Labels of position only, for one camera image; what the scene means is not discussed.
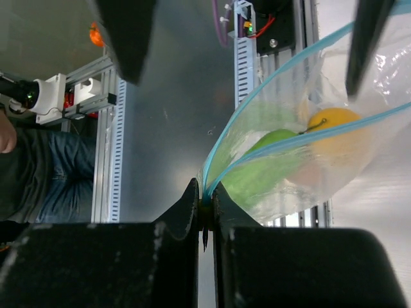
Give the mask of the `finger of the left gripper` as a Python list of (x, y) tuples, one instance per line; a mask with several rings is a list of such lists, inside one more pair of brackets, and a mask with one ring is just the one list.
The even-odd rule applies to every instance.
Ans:
[(396, 0), (360, 0), (345, 75), (347, 97), (356, 98)]
[(87, 4), (119, 76), (137, 85), (148, 54), (157, 1), (90, 0)]

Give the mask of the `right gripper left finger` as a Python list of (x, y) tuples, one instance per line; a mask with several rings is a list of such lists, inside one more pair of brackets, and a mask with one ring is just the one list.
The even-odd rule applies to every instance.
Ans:
[(2, 307), (196, 307), (198, 182), (151, 223), (34, 224), (1, 267)]

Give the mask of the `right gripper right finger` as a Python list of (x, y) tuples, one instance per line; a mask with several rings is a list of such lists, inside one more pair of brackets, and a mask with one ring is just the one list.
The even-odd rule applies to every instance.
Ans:
[(383, 245), (355, 228), (263, 227), (213, 192), (218, 307), (406, 307)]

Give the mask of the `green toy vegetable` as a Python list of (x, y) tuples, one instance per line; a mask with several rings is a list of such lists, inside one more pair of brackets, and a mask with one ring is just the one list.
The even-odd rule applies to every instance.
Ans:
[(301, 164), (301, 152), (289, 149), (237, 165), (222, 178), (222, 184), (234, 202), (250, 209)]

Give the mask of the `pink toy egg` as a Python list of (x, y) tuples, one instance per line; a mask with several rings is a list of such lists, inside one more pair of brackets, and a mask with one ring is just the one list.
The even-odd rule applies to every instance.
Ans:
[(286, 181), (294, 188), (318, 191), (322, 185), (322, 169), (317, 163), (308, 162), (287, 176)]

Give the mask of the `clear zip top bag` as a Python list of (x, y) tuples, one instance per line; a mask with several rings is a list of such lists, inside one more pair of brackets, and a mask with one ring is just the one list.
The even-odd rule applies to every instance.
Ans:
[[(331, 29), (311, 14), (313, 32), (307, 46), (274, 66), (271, 56), (254, 56), (254, 89), (241, 102), (208, 155), (198, 175), (202, 209), (213, 202), (213, 192), (234, 167), (259, 157), (297, 148), (302, 164), (322, 169), (318, 191), (292, 187), (286, 178), (250, 209), (260, 223), (275, 220), (327, 201), (352, 182), (377, 154), (410, 124), (410, 2), (397, 1), (356, 98), (347, 97), (345, 72), (351, 47), (354, 1), (333, 1)], [(325, 108), (346, 108), (362, 118), (308, 132), (311, 116)], [(333, 167), (314, 154), (311, 144), (339, 133), (369, 128), (371, 159), (361, 169)]]

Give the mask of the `yellow toy fruit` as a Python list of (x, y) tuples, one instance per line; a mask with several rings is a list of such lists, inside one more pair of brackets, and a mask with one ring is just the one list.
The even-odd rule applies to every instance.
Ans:
[[(308, 132), (327, 130), (358, 121), (362, 117), (346, 108), (325, 108), (313, 114), (308, 121)], [(339, 133), (311, 144), (314, 154), (333, 167), (361, 169), (371, 159), (372, 133), (369, 128)]]

